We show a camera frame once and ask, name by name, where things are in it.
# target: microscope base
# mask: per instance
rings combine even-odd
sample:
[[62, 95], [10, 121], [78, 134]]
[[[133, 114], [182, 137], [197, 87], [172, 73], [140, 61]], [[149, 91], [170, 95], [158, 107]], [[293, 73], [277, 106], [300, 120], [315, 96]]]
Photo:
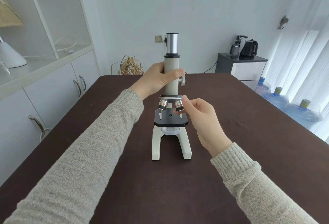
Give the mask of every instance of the microscope base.
[[[188, 141], [187, 132], [185, 127], [179, 127], [180, 132], [176, 135], [178, 137], [184, 159], [192, 158], [192, 151], [190, 142]], [[152, 160], [160, 160], [160, 142], [164, 133], [161, 131], [161, 127], [154, 126], [152, 135]]]

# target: wall hook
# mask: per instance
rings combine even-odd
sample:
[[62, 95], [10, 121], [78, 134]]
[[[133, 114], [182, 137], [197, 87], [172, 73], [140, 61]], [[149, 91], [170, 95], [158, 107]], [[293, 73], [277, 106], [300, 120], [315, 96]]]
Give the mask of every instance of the wall hook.
[[284, 24], [286, 24], [289, 21], [289, 18], [287, 18], [286, 16], [283, 16], [283, 18], [280, 20], [280, 26], [278, 27], [278, 29], [284, 29], [284, 27], [282, 27]]

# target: sweater sleeve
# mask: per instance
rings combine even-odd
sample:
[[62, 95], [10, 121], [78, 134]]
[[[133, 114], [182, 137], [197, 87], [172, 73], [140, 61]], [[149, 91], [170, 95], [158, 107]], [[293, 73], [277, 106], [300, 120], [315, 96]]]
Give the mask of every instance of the sweater sleeve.
[[251, 223], [316, 224], [236, 143], [211, 159]]
[[143, 109], [139, 95], [124, 90], [4, 223], [89, 223]]

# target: sweater cuff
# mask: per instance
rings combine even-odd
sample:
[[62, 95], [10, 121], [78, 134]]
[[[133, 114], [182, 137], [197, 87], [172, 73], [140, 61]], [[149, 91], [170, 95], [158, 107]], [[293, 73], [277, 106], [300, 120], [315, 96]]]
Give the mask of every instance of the sweater cuff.
[[131, 111], [135, 116], [135, 122], [141, 116], [144, 105], [140, 96], [133, 90], [126, 89], [113, 101], [113, 104], [120, 104]]
[[251, 168], [255, 163], [236, 143], [210, 161], [225, 182]]

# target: power outlet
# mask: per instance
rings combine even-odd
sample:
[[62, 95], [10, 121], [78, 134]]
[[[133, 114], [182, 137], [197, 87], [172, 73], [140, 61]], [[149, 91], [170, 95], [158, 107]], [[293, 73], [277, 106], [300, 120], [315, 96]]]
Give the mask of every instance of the power outlet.
[[163, 43], [162, 35], [155, 35], [155, 43]]

